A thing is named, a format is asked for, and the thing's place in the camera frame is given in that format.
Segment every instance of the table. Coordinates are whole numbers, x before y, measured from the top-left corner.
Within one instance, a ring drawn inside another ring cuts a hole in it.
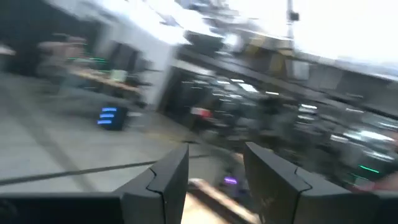
[[[95,70],[69,68],[69,71],[72,75],[76,75],[81,78],[97,81],[102,84],[120,88],[120,89],[127,90],[127,91],[139,92],[139,88],[137,88],[137,87],[129,86],[129,85],[126,85],[125,83],[121,83],[121,82],[116,82],[114,80],[111,80],[111,79],[105,78],[105,77],[101,77],[99,75],[94,75]]]
[[[181,224],[228,224],[217,213],[210,210],[191,194],[185,196],[184,211]]]
[[[219,190],[215,189],[209,183],[202,179],[190,179],[189,182],[194,184],[197,189],[211,197],[213,200],[216,200],[219,204],[226,207],[231,212],[237,214],[245,223],[252,223],[258,224],[260,223],[258,215],[250,212],[231,198],[229,198],[224,193],[220,192]],[[204,223],[204,220],[201,217],[198,217],[198,214],[203,214],[203,217],[206,220],[209,220],[209,223],[227,223],[223,220],[218,214],[206,205],[202,204],[199,200],[197,200],[192,195],[187,194],[186,197],[186,205],[184,206],[184,213],[183,213],[183,222],[182,223]],[[192,211],[192,208],[197,207],[197,213]]]

